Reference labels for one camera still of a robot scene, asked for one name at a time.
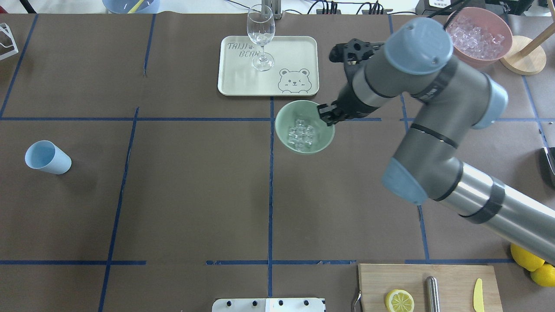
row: white tray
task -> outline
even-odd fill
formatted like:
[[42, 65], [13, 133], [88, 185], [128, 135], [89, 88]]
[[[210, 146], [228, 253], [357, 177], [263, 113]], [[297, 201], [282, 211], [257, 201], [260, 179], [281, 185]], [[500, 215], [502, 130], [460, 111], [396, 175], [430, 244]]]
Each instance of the white tray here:
[[314, 38], [275, 36], [265, 50], [272, 54], [275, 64], [269, 71], [259, 72], [251, 62], [262, 48], [248, 36], [225, 37], [221, 41], [218, 90], [223, 95], [240, 96], [298, 97], [318, 92], [320, 79]]

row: tabletop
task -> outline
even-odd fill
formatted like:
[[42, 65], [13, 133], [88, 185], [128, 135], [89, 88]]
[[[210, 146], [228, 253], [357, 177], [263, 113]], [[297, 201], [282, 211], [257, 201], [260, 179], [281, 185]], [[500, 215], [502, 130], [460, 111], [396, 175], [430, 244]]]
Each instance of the tabletop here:
[[[385, 41], [411, 16], [296, 16], [276, 35], [317, 42], [320, 90], [346, 83], [336, 43]], [[551, 17], [506, 17], [535, 37]], [[509, 243], [428, 200], [414, 206], [380, 182], [420, 103], [396, 97], [336, 126], [305, 156], [274, 136], [299, 97], [226, 97], [219, 48], [245, 14], [4, 14], [19, 53], [0, 62], [0, 310], [209, 311], [217, 298], [325, 298], [347, 311], [357, 263], [486, 264], [505, 312], [551, 310]], [[555, 145], [546, 68], [482, 71], [507, 89], [501, 119], [470, 131], [464, 162], [555, 207], [539, 150]], [[41, 139], [72, 159], [52, 175], [26, 167]]]

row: whole lemon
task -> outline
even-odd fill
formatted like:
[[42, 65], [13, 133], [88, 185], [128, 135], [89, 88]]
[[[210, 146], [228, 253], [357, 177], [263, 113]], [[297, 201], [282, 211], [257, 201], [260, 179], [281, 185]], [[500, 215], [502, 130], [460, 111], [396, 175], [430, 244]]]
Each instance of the whole lemon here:
[[545, 263], [539, 269], [530, 273], [530, 277], [536, 284], [543, 287], [555, 287], [555, 268]]
[[530, 251], [511, 243], [511, 255], [518, 265], [533, 272], [540, 268], [545, 260], [532, 254]]

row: wine glass base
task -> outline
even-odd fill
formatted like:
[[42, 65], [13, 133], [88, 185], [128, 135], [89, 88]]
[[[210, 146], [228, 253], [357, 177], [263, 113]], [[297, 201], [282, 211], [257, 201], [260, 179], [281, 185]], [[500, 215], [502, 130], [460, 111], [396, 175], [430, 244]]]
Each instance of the wine glass base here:
[[253, 67], [261, 72], [269, 71], [274, 66], [274, 57], [270, 53], [264, 53], [266, 60], [261, 61], [260, 56], [253, 58]]

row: lemon slice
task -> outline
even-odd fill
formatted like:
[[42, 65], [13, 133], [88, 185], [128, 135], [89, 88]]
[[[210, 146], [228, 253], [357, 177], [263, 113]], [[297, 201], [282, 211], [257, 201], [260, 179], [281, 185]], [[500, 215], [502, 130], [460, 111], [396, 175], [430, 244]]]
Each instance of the lemon slice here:
[[407, 291], [394, 289], [385, 297], [385, 306], [389, 312], [412, 312], [415, 301]]

